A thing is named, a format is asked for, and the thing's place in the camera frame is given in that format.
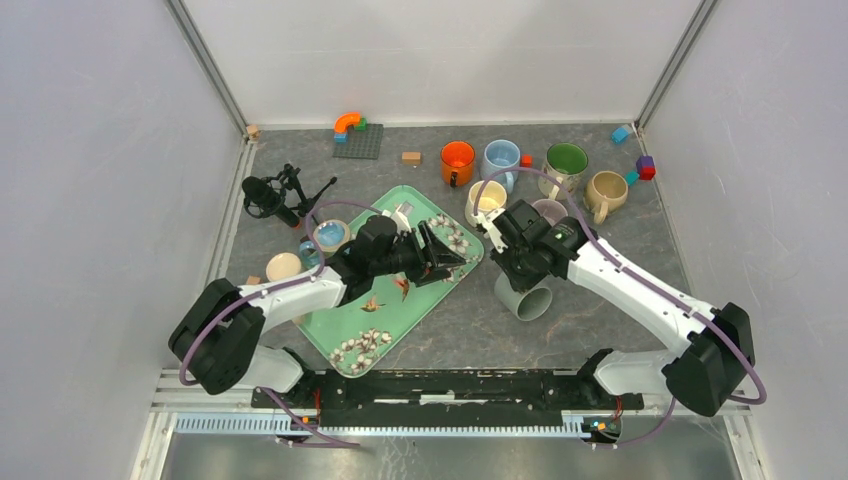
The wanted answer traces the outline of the mauve mug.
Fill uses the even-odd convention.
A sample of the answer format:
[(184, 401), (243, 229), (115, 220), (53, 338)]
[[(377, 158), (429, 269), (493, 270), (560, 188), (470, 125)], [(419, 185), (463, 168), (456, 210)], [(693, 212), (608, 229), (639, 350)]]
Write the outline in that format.
[(557, 200), (539, 199), (534, 201), (531, 206), (551, 226), (568, 216), (566, 207)]

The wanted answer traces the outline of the grey mug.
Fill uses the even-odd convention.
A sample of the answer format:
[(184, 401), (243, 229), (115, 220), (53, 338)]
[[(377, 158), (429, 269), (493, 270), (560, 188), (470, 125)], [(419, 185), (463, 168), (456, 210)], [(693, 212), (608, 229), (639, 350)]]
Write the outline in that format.
[(546, 280), (524, 292), (515, 291), (507, 276), (501, 273), (494, 286), (494, 295), (520, 321), (529, 322), (548, 311), (553, 292)]

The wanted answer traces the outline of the tan ceramic mug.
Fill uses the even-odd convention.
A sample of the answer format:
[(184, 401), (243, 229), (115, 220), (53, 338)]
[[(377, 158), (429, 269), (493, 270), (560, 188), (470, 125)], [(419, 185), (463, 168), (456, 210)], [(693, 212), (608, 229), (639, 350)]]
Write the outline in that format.
[(593, 223), (600, 225), (625, 204), (628, 194), (629, 186), (623, 176), (600, 171), (586, 184), (583, 202)]

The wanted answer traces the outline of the floral cream mug green inside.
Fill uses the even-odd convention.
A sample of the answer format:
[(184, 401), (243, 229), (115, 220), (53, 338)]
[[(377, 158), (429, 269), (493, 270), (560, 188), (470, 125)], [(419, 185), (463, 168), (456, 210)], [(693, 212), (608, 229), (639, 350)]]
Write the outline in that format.
[(538, 188), (545, 198), (564, 200), (566, 192), (574, 194), (589, 164), (588, 154), (572, 143), (557, 143), (546, 153)]

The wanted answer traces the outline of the orange mug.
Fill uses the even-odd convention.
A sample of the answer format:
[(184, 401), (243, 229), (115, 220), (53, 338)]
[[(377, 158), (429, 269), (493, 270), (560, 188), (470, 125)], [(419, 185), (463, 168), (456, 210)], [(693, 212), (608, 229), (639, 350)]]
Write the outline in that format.
[(468, 184), (474, 174), (475, 150), (464, 141), (451, 141), (440, 152), (441, 176), (451, 188)]

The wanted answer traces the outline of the light blue ribbed mug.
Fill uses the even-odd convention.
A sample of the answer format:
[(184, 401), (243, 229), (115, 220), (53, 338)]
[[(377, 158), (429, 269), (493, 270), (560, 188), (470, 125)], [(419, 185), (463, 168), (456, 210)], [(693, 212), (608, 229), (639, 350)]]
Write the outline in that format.
[(508, 171), (500, 174), (500, 171), (520, 165), (521, 151), (512, 141), (497, 139), (490, 142), (483, 151), (483, 159), (480, 165), (482, 179), (489, 176), (493, 181), (501, 184), (508, 194), (514, 190), (517, 180), (517, 171)]

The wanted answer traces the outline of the blue tan small mug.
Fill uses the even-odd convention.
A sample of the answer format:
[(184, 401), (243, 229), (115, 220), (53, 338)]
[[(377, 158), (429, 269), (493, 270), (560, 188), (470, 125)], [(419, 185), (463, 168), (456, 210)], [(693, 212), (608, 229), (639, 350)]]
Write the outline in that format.
[(298, 256), (305, 269), (311, 269), (319, 263), (319, 253), (329, 256), (351, 239), (349, 226), (340, 220), (328, 220), (319, 224), (313, 231), (311, 241), (307, 236), (301, 239)]

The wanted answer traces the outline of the cream paisley mug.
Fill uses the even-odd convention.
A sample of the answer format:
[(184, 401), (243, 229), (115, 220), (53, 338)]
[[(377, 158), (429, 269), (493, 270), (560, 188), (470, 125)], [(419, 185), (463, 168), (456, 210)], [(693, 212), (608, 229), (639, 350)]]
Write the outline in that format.
[(303, 265), (297, 254), (283, 252), (273, 256), (266, 264), (265, 274), (270, 282), (276, 282), (300, 274)]

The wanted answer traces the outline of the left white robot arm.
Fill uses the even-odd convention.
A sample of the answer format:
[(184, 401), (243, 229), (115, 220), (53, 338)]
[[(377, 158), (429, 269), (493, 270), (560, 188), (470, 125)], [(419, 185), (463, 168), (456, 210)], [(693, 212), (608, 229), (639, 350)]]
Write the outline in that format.
[(266, 331), (350, 304), (378, 277), (399, 274), (423, 287), (449, 277), (465, 262), (427, 222), (406, 228), (390, 216), (373, 215), (353, 239), (305, 273), (247, 289), (225, 278), (214, 280), (168, 340), (180, 361), (179, 380), (209, 395), (252, 384), (275, 392), (290, 407), (302, 407), (313, 397), (314, 381), (292, 352), (260, 346)]

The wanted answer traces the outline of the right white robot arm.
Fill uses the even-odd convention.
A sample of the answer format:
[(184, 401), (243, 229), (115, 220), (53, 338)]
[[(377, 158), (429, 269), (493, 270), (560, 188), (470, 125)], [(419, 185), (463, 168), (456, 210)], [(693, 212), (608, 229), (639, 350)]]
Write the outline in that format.
[(637, 321), (662, 344), (645, 352), (601, 350), (581, 369), (580, 400), (602, 408), (626, 394), (670, 395), (690, 411), (716, 415), (755, 365), (748, 313), (716, 308), (659, 280), (626, 259), (582, 217), (550, 224), (530, 204), (476, 215), (493, 243), (491, 259), (510, 287), (527, 292), (549, 277), (594, 292)]

